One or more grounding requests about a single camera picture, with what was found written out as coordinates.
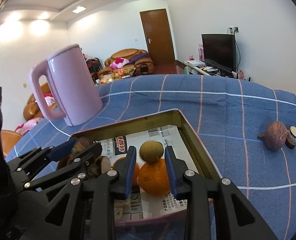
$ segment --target brown root vegetable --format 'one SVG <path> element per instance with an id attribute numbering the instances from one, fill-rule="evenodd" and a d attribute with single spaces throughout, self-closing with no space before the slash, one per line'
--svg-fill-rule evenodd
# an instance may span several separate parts
<path id="1" fill-rule="evenodd" d="M 277 151 L 286 142 L 288 130 L 286 126 L 280 122 L 275 121 L 270 124 L 265 134 L 259 134 L 258 138 L 264 139 L 267 147 L 272 151 Z"/>
<path id="2" fill-rule="evenodd" d="M 92 142 L 87 137 L 80 137 L 75 142 L 74 146 L 72 147 L 71 153 L 62 158 L 57 166 L 57 170 L 65 167 L 67 165 L 67 162 L 69 159 L 77 155 L 78 153 L 82 152 L 84 149 L 86 149 L 89 145 L 91 145 Z"/>
<path id="3" fill-rule="evenodd" d="M 87 168 L 88 174 L 93 178 L 97 178 L 101 174 L 110 170 L 111 164 L 107 156 L 99 156 L 95 162 Z"/>

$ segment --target wall outlet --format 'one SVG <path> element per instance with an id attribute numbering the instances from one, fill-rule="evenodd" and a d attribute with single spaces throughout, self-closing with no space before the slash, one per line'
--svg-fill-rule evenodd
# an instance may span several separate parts
<path id="1" fill-rule="evenodd" d="M 239 28 L 238 27 L 229 27 L 230 34 L 235 34 L 239 33 Z"/>

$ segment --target floor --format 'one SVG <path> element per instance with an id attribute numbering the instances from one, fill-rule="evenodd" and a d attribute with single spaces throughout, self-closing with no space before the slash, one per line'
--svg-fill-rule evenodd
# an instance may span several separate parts
<path id="1" fill-rule="evenodd" d="M 176 63 L 158 65 L 153 74 L 183 74 L 183 67 Z"/>

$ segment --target leather sofa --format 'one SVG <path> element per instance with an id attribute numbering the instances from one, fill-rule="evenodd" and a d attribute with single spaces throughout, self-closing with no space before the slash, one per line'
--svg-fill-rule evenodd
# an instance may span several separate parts
<path id="1" fill-rule="evenodd" d="M 23 136 L 20 133 L 16 133 L 10 130 L 1 130 L 0 140 L 4 158 L 8 155 L 11 149 L 22 137 Z"/>
<path id="2" fill-rule="evenodd" d="M 115 54 L 113 54 L 110 58 L 106 59 L 105 61 L 105 68 L 98 72 L 98 75 L 103 73 L 113 72 L 110 68 L 110 64 L 113 63 L 117 58 L 126 58 L 131 59 L 133 56 L 138 55 L 140 53 L 147 53 L 147 51 L 143 49 L 123 49 Z M 145 75 L 145 74 L 152 74 L 154 70 L 153 61 L 150 57 L 142 58 L 137 60 L 133 65 L 126 65 L 125 68 L 136 67 L 136 74 L 137 75 Z"/>
<path id="3" fill-rule="evenodd" d="M 50 88 L 48 86 L 48 83 L 45 83 L 41 86 L 41 90 L 43 94 L 48 94 L 51 93 Z M 35 102 L 36 98 L 32 94 L 27 102 L 27 105 L 24 108 L 24 118 L 26 121 L 35 118 L 35 117 L 40 117 L 43 118 L 44 116 L 42 115 L 38 104 Z M 50 111 L 54 110 L 57 107 L 57 104 L 53 104 L 49 107 Z"/>

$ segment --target television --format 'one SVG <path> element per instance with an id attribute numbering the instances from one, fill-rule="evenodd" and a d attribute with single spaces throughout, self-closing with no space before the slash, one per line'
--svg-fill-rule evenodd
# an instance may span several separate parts
<path id="1" fill-rule="evenodd" d="M 204 59 L 236 71 L 235 36 L 232 34 L 202 34 Z"/>

